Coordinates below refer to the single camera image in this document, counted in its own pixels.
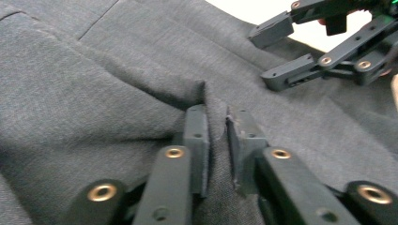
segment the white surface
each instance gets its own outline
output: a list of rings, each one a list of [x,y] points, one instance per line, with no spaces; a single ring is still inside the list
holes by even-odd
[[[270,18],[290,11],[295,0],[207,0],[217,8],[241,19],[242,21],[260,24]],[[290,37],[306,43],[318,50],[328,52],[371,20],[371,14],[358,11],[348,16],[347,32],[337,36],[328,37],[326,29],[317,21],[304,24],[293,24],[295,33]]]

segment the brass screw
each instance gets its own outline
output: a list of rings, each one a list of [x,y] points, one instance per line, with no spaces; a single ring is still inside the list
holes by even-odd
[[[179,148],[171,148],[166,151],[166,156],[168,158],[180,158],[184,156],[184,151]]]
[[[331,62],[331,58],[330,57],[325,57],[321,60],[321,63],[323,64],[329,64]]]
[[[371,65],[371,62],[369,62],[369,61],[363,61],[363,62],[358,63],[358,67],[360,67],[360,68],[368,68],[370,65]]]
[[[116,187],[111,184],[95,186],[88,192],[87,198],[93,202],[104,202],[110,200],[116,194]]]
[[[389,204],[392,203],[392,198],[383,190],[372,187],[372,186],[359,186],[358,193],[366,200],[379,203],[379,204]]]
[[[292,157],[290,153],[288,153],[286,150],[282,149],[275,149],[271,153],[275,158],[281,158],[281,159],[287,159]]]
[[[297,8],[297,7],[299,7],[299,1],[294,2],[294,3],[292,4],[292,8]]]

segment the black plastic part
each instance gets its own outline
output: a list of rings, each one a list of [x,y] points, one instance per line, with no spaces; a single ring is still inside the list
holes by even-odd
[[[272,206],[272,202],[263,198],[258,197],[258,207],[260,209],[261,215],[267,225],[280,225],[279,220],[275,217],[277,212]]]
[[[131,185],[129,185],[127,193],[126,193],[126,202],[128,206],[128,210],[124,214],[124,223],[119,223],[117,225],[129,225],[134,219],[138,205],[143,197],[146,181],[148,176],[143,176],[137,180],[135,180]]]
[[[257,193],[254,182],[254,153],[268,146],[265,134],[245,110],[229,108],[228,139],[235,189],[241,194]]]
[[[89,200],[89,192],[102,185],[115,187],[115,195],[107,201],[94,202]],[[87,186],[72,203],[62,225],[115,225],[122,224],[128,206],[126,186],[116,180],[99,180]]]
[[[167,157],[171,149],[181,150],[182,156]],[[191,204],[191,151],[184,146],[162,148],[132,224],[191,224]]]
[[[184,145],[183,136],[183,132],[175,133],[175,135],[173,135],[172,145]]]
[[[361,46],[364,46],[393,24],[394,19],[392,17],[381,15],[375,18],[336,48],[321,56],[318,65],[324,70],[333,69],[347,58],[360,53]]]
[[[336,22],[338,29],[342,29],[340,23],[343,15],[354,9],[369,9],[377,5],[378,0],[299,0],[292,4],[293,22],[297,24],[306,23],[319,19],[327,19]]]
[[[369,192],[364,195],[366,198],[360,194],[361,188],[368,188]],[[387,196],[372,191],[374,188]],[[398,224],[398,197],[378,184],[367,181],[349,183],[344,194],[344,204],[362,225]]]
[[[275,157],[276,150],[286,151],[288,155]],[[283,210],[283,221],[279,224],[359,224],[291,151],[269,147],[259,153],[257,165],[263,174],[263,180],[257,182],[265,182],[268,187],[259,189],[260,195],[272,192]]]
[[[347,31],[347,16],[346,14],[340,14],[325,19],[326,34],[328,36],[334,36],[345,33]]]
[[[208,175],[208,128],[204,105],[192,106],[187,110],[183,145],[192,152],[192,193],[207,195]]]
[[[283,12],[269,21],[254,27],[249,34],[249,40],[255,47],[263,49],[293,34],[293,32],[290,14],[288,12]]]
[[[375,81],[381,73],[391,68],[393,60],[398,55],[398,31],[387,36],[375,45],[373,50],[357,60],[355,70],[358,73],[357,84],[367,85]],[[361,67],[363,62],[369,62],[369,67]]]
[[[267,88],[272,91],[283,91],[322,75],[322,71],[317,69],[315,61],[310,54],[290,61],[284,65],[273,68],[261,75]]]

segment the metal rivet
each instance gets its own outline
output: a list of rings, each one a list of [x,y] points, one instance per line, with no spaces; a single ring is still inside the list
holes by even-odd
[[[292,157],[292,155],[290,153],[288,153],[285,150],[281,150],[281,149],[275,149],[272,151],[272,155],[275,158],[282,158],[282,159],[286,159],[286,158],[290,158]]]
[[[372,187],[372,186],[359,186],[358,193],[366,200],[379,203],[379,204],[389,204],[392,203],[392,198],[383,190]]]
[[[292,4],[292,8],[297,8],[297,7],[299,7],[299,1],[294,2],[294,3]]]
[[[184,155],[184,151],[179,148],[171,148],[166,151],[166,156],[168,158],[180,158]]]
[[[329,64],[331,62],[331,58],[330,57],[325,57],[321,60],[321,63],[323,64]]]
[[[369,61],[363,61],[363,62],[358,63],[358,67],[360,67],[360,68],[368,68],[370,65],[371,65],[371,62],[369,62]]]
[[[104,202],[110,200],[116,194],[116,187],[111,184],[95,186],[88,192],[87,198],[93,202]]]

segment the gray fabric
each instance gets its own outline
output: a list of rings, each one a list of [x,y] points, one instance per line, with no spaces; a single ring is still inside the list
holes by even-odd
[[[81,37],[117,0],[2,0],[31,17],[75,37]]]
[[[194,224],[262,223],[254,197],[232,187],[227,106],[251,111],[272,145],[330,186],[369,180],[398,191],[388,79],[270,92],[259,74],[310,49],[286,40],[258,50],[250,24],[202,0],[7,2],[18,9],[0,6],[0,224],[57,224],[89,183],[149,173],[199,103],[211,160]]]

